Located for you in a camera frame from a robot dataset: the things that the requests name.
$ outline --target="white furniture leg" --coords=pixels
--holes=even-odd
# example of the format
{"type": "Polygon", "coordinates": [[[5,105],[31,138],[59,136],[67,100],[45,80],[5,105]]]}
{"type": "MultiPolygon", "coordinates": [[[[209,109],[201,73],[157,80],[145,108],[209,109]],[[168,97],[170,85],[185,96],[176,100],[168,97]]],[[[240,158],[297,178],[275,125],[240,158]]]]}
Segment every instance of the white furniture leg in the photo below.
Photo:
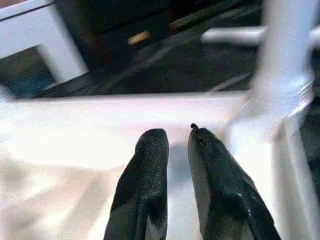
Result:
{"type": "Polygon", "coordinates": [[[0,9],[0,59],[36,47],[57,83],[88,72],[53,4],[28,0],[0,9]]]}
{"type": "MultiPolygon", "coordinates": [[[[291,179],[295,176],[298,163],[294,158],[276,158],[274,148],[279,144],[276,139],[279,130],[285,128],[284,131],[287,131],[286,127],[281,127],[283,120],[289,115],[300,119],[313,97],[311,86],[314,75],[309,68],[310,31],[318,1],[269,0],[266,7],[265,25],[268,29],[259,52],[256,74],[251,81],[247,102],[226,129],[226,144],[235,159],[255,180],[282,239],[299,240],[299,229],[294,225],[296,221],[290,220],[292,214],[285,208],[275,207],[279,202],[279,178],[286,178],[279,175],[280,169],[275,165],[278,161],[287,161],[287,165],[294,166],[287,174],[288,180],[288,176],[291,179]]],[[[298,126],[296,124],[291,133],[299,132],[298,126]]],[[[304,169],[308,169],[306,164],[302,163],[304,169]]],[[[308,170],[306,172],[304,176],[309,176],[308,170]]],[[[306,181],[301,179],[295,188],[301,189],[303,186],[307,188],[306,191],[284,193],[301,199],[291,209],[295,213],[307,202],[317,202],[313,185],[309,182],[305,184],[306,181]]],[[[318,207],[314,208],[314,213],[320,216],[318,207]]],[[[315,220],[314,215],[304,210],[303,214],[301,218],[306,228],[303,239],[319,239],[319,229],[306,224],[315,220]]]]}

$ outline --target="white bedpost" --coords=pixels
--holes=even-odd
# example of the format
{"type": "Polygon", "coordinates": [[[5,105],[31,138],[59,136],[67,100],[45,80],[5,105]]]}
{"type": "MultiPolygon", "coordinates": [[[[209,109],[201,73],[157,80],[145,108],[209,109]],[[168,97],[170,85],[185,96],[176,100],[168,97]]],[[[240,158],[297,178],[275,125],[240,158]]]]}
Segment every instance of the white bedpost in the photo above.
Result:
{"type": "Polygon", "coordinates": [[[298,105],[310,103],[314,75],[309,68],[309,35],[317,6],[318,0],[266,2],[264,21],[268,29],[252,81],[259,110],[276,110],[287,115],[298,105]]]}
{"type": "Polygon", "coordinates": [[[301,239],[302,232],[296,223],[304,226],[304,239],[316,240],[320,234],[319,228],[314,227],[314,223],[320,221],[319,207],[303,148],[298,148],[297,143],[290,146],[301,150],[298,160],[292,154],[287,157],[276,154],[279,144],[286,141],[277,138],[279,132],[299,133],[298,124],[294,129],[287,129],[284,122],[289,121],[288,116],[299,121],[313,99],[310,32],[317,6],[318,0],[265,1],[264,24],[268,28],[259,50],[251,90],[226,128],[228,149],[253,178],[284,240],[301,239]],[[285,164],[279,163],[283,161],[292,166],[287,176],[281,175],[285,164]],[[305,171],[297,170],[302,166],[305,171]],[[283,178],[295,179],[294,187],[280,191],[283,178]]]}

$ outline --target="white bed frame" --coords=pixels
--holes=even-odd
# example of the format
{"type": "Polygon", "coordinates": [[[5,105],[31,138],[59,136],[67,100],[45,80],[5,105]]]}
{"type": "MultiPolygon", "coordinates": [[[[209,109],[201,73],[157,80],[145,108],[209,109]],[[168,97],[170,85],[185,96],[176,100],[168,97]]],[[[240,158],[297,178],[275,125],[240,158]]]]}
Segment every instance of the white bed frame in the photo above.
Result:
{"type": "Polygon", "coordinates": [[[2,104],[3,238],[103,239],[117,181],[139,136],[164,128],[167,239],[201,239],[187,158],[196,123],[223,139],[252,177],[283,240],[319,239],[319,206],[299,134],[312,99],[306,62],[317,1],[267,3],[268,33],[249,92],[2,104]],[[17,216],[32,224],[13,228],[21,224],[17,216]]]}

